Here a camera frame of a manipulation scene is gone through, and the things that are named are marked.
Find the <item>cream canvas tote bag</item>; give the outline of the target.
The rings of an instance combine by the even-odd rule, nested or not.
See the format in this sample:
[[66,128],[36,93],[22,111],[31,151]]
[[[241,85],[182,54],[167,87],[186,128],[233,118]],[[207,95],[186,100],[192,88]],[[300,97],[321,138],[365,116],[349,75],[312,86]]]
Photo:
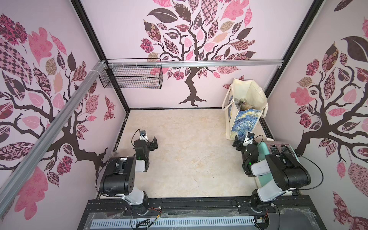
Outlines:
[[226,139],[244,140],[247,133],[254,131],[259,119],[266,116],[268,101],[256,81],[234,79],[221,109],[225,112]]

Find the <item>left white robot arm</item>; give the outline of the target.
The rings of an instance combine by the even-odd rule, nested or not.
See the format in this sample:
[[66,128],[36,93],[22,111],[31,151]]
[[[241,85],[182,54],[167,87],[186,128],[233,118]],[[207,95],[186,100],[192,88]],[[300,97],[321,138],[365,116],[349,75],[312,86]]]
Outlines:
[[134,141],[135,155],[110,158],[101,181],[96,183],[101,196],[121,198],[132,206],[147,206],[147,194],[135,186],[136,173],[147,172],[149,154],[158,148],[156,138],[147,142],[144,138]]

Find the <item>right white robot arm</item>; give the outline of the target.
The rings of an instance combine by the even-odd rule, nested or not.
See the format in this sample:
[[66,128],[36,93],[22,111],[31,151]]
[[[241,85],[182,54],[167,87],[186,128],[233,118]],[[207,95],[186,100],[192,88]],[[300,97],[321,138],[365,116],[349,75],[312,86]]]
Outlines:
[[266,178],[251,195],[250,206],[258,212],[277,197],[311,183],[311,176],[302,166],[292,147],[275,140],[256,141],[251,137],[235,137],[233,146],[241,152],[242,168],[249,177]]

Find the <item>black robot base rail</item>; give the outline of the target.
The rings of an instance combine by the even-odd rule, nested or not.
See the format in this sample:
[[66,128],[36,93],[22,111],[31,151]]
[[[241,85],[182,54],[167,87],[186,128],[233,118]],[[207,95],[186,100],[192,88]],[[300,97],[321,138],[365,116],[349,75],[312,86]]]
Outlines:
[[325,225],[311,198],[306,195],[281,196],[258,212],[248,196],[150,198],[147,209],[120,199],[88,201],[78,229],[90,230],[94,219],[188,218],[252,216],[255,226],[198,227],[167,230],[323,230]]

